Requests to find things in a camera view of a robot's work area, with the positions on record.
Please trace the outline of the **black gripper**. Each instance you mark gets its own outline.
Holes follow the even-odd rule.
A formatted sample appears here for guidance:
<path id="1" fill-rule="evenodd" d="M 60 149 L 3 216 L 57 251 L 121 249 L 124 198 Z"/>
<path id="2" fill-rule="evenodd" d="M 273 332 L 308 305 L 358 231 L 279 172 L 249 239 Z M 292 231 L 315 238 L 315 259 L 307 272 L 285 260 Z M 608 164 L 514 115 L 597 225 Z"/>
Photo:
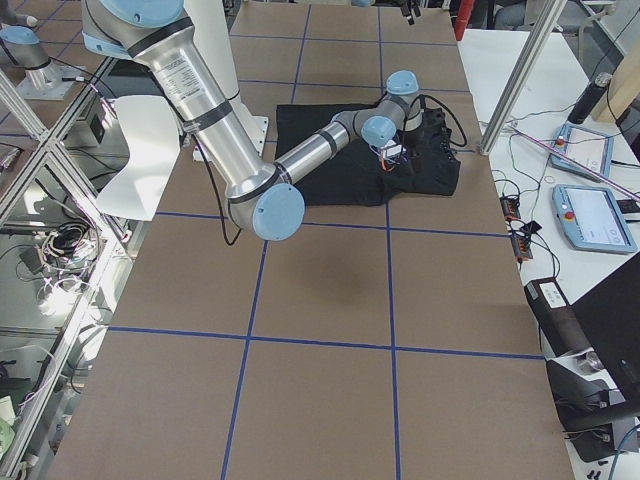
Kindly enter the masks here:
<path id="1" fill-rule="evenodd" d="M 402 130 L 402 144 L 407 150 L 448 148 L 450 129 L 441 108 L 425 108 L 410 118 Z"/>
<path id="2" fill-rule="evenodd" d="M 400 0 L 399 8 L 409 24 L 414 24 L 415 19 L 420 17 L 420 2 L 417 0 Z"/>

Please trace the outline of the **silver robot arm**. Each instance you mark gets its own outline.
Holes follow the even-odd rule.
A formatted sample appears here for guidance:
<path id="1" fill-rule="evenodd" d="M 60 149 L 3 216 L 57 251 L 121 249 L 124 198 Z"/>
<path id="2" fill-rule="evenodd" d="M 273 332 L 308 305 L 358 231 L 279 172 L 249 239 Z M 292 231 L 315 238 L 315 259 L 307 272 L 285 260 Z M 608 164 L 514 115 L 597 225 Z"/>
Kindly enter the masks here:
<path id="1" fill-rule="evenodd" d="M 146 67 L 208 166 L 226 184 L 226 209 L 267 241 L 292 236 L 308 206 L 380 205 L 401 193 L 449 196 L 460 164 L 443 113 L 400 70 L 375 103 L 281 105 L 279 156 L 264 160 L 223 91 L 232 61 L 206 59 L 195 12 L 180 1 L 86 1 L 86 47 Z"/>

